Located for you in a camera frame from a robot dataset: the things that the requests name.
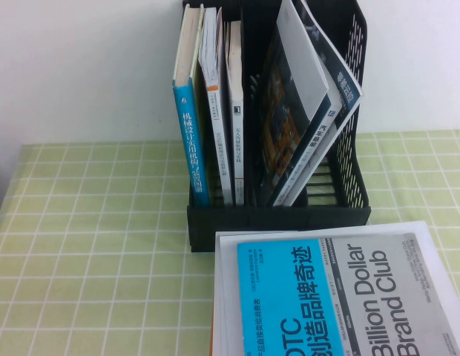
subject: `table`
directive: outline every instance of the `table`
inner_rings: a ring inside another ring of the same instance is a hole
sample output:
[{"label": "table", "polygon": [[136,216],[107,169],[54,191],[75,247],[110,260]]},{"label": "table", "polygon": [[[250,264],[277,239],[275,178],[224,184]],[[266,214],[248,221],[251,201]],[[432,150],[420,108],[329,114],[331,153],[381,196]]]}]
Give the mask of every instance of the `table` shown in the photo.
[{"label": "table", "polygon": [[[359,134],[369,222],[426,220],[460,296],[460,131]],[[0,213],[0,355],[207,355],[181,141],[26,145]]]}]

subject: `book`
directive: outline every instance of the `book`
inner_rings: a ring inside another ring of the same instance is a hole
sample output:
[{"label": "book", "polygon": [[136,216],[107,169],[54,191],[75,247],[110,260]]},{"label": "book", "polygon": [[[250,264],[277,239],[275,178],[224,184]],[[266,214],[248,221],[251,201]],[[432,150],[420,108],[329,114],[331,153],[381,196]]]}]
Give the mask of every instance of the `book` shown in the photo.
[{"label": "book", "polygon": [[330,73],[327,70],[326,65],[322,62],[321,58],[319,58],[319,62],[321,63],[321,67],[324,71],[324,76],[326,77],[327,84],[329,85],[327,96],[329,97],[331,106],[329,107],[327,112],[324,114],[324,117],[322,118],[321,123],[316,129],[315,135],[312,137],[311,141],[304,149],[301,155],[301,158],[299,159],[295,168],[292,170],[291,174],[289,175],[287,181],[284,183],[283,187],[278,193],[275,203],[273,205],[283,204],[292,186],[295,184],[296,180],[299,178],[304,167],[306,167],[307,163],[309,162],[309,159],[315,152],[316,148],[319,146],[319,143],[322,141],[324,135],[329,130],[330,125],[334,122],[335,117],[339,114],[342,108],[341,94],[339,93],[339,90],[337,89],[337,86],[335,85],[334,80],[332,80],[332,77],[330,76]]},{"label": "book", "polygon": [[214,355],[460,355],[460,299],[425,222],[225,233],[215,261]]},{"label": "book", "polygon": [[241,21],[226,26],[226,63],[229,83],[230,123],[233,145],[233,174],[235,205],[245,204],[245,180],[243,168],[243,86]]},{"label": "book", "polygon": [[331,108],[318,55],[291,0],[283,0],[255,107],[261,150],[257,203],[272,206]]},{"label": "book", "polygon": [[180,29],[179,45],[174,66],[172,88],[183,136],[191,188],[197,206],[210,206],[210,195],[206,174],[206,159],[203,154],[203,130],[206,115],[201,93],[202,73],[197,63],[202,38],[203,6],[184,9]]},{"label": "book", "polygon": [[[330,76],[341,93],[343,105],[334,122],[330,125],[329,130],[323,136],[319,146],[309,158],[308,163],[289,190],[285,200],[283,201],[283,205],[286,206],[292,205],[298,198],[300,192],[306,187],[306,183],[309,178],[319,166],[321,160],[326,156],[339,134],[350,121],[355,110],[357,110],[363,96],[362,89],[358,84],[357,78],[347,66],[346,61],[344,61],[344,58],[342,58],[334,44],[331,43],[329,37],[317,23],[316,18],[311,13],[306,0],[294,0],[294,4],[296,11],[298,12],[298,16],[306,28],[311,43],[323,63],[326,65]],[[350,55],[347,55],[347,60],[355,55],[353,49],[349,50],[349,52]],[[356,58],[360,60],[360,57],[361,54],[359,53]]]},{"label": "book", "polygon": [[233,205],[231,186],[231,157],[229,150],[229,118],[225,49],[223,47],[222,9],[205,10],[203,38],[199,52],[199,63],[206,83],[208,106],[214,132],[215,150],[222,185],[223,203]]}]

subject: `book spine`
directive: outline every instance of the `book spine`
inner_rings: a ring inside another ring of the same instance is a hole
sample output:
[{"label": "book spine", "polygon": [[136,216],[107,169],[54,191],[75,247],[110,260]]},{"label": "book spine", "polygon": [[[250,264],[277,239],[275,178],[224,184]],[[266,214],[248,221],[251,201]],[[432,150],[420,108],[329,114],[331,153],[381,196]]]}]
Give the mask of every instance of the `book spine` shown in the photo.
[{"label": "book spine", "polygon": [[243,102],[231,105],[233,122],[233,161],[235,182],[235,205],[245,204],[245,180],[243,172]]},{"label": "book spine", "polygon": [[191,85],[174,87],[174,98],[195,202],[197,206],[209,207],[210,196],[206,179],[206,164],[200,141],[193,87]]},{"label": "book spine", "polygon": [[225,205],[233,205],[229,155],[227,151],[225,128],[223,127],[223,113],[219,88],[217,86],[207,88],[207,96],[212,128],[214,130],[215,151],[217,152],[220,183],[222,184],[223,203]]},{"label": "book spine", "polygon": [[321,120],[321,123],[316,129],[316,132],[312,136],[311,141],[309,141],[309,144],[304,149],[304,152],[301,155],[301,158],[299,159],[298,163],[296,164],[295,169],[291,172],[288,180],[285,182],[283,188],[280,190],[280,193],[276,197],[273,206],[279,206],[283,204],[285,198],[288,196],[289,191],[291,190],[296,180],[300,176],[304,167],[306,167],[307,163],[309,162],[309,159],[316,151],[316,148],[319,146],[319,143],[323,139],[323,136],[326,134],[327,130],[329,130],[329,126],[334,121],[334,118],[337,116],[339,110],[340,107],[335,108],[333,105],[329,107],[329,110],[326,112],[326,115]]}]

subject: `white book spine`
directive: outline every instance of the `white book spine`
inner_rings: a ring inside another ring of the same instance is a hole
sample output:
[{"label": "white book spine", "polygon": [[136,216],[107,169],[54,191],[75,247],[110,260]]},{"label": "white book spine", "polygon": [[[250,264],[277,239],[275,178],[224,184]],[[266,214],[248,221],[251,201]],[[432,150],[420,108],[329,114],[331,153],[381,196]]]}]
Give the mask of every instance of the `white book spine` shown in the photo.
[{"label": "white book spine", "polygon": [[329,126],[334,121],[334,118],[337,116],[340,109],[340,106],[331,105],[329,107],[329,110],[326,112],[325,117],[321,120],[318,129],[315,131],[314,136],[311,138],[311,141],[309,141],[309,144],[304,149],[304,152],[301,155],[301,158],[299,159],[298,163],[296,164],[295,169],[293,169],[293,171],[289,175],[288,180],[286,181],[283,188],[280,190],[280,193],[276,197],[273,206],[285,205],[284,200],[288,196],[288,193],[291,191],[292,186],[299,178],[304,167],[306,167],[307,163],[309,162],[309,159],[316,151],[316,148],[319,146],[319,143],[321,143],[324,135],[329,130]]},{"label": "white book spine", "polygon": [[231,195],[231,178],[229,170],[229,157],[223,127],[223,113],[220,101],[219,88],[207,88],[208,105],[214,130],[215,150],[217,152],[218,170],[220,172],[220,183],[222,184],[223,203],[233,205]]},{"label": "white book spine", "polygon": [[245,188],[243,175],[243,102],[231,103],[233,122],[233,161],[235,175],[235,205],[244,205]]}]

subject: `blue book spine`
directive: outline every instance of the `blue book spine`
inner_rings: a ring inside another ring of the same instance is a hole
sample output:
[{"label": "blue book spine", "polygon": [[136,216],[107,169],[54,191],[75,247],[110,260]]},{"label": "blue book spine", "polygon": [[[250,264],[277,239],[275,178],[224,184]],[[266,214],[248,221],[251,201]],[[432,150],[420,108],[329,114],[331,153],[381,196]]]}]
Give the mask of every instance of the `blue book spine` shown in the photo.
[{"label": "blue book spine", "polygon": [[192,191],[196,206],[209,207],[206,163],[202,151],[197,106],[191,81],[185,87],[174,86],[177,115],[179,116],[180,131],[183,135],[185,158],[191,178]]}]

